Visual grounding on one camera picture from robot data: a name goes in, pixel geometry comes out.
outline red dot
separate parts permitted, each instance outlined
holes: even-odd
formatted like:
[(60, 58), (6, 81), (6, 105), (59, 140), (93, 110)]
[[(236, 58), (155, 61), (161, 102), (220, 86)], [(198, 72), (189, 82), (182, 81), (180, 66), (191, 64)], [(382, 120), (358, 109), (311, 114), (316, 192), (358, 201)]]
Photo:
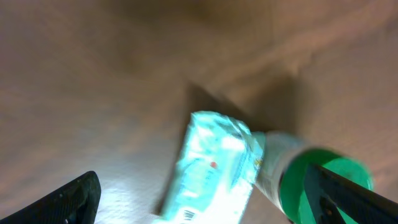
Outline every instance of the red dot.
[(217, 168), (217, 163), (216, 162), (211, 162), (210, 166), (215, 169), (215, 168)]

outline shiny plastic wrapper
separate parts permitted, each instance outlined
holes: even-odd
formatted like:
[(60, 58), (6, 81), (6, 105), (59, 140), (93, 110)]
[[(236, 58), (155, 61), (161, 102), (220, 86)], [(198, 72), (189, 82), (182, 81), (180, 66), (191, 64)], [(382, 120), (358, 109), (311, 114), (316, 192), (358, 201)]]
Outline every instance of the shiny plastic wrapper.
[(263, 133), (211, 111), (192, 113), (157, 223), (239, 223), (261, 167)]

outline plastic packet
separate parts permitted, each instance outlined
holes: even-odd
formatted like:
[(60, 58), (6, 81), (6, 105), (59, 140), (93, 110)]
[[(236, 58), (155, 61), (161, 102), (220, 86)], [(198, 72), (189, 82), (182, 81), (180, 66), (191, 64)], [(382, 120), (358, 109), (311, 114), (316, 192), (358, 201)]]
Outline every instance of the plastic packet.
[(261, 167), (265, 136), (211, 111), (192, 113), (156, 223), (239, 223)]

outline wood grain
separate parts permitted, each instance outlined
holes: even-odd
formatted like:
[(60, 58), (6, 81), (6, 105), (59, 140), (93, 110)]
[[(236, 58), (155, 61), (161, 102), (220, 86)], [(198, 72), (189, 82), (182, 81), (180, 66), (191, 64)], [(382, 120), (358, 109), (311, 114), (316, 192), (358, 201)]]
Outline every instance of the wood grain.
[[(0, 217), (87, 170), (150, 223), (189, 113), (363, 160), (398, 201), (394, 0), (0, 0)], [(243, 223), (287, 223), (258, 190)]]

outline cylindrical container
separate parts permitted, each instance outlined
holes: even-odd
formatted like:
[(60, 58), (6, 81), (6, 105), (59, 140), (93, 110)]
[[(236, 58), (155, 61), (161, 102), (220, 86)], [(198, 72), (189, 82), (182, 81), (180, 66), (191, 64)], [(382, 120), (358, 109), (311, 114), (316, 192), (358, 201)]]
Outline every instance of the cylindrical container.
[[(295, 223), (316, 223), (303, 188), (308, 164), (318, 164), (366, 189), (373, 189), (371, 175), (358, 161), (289, 134), (267, 133), (256, 186)], [(346, 223), (354, 223), (344, 213), (342, 216)]]

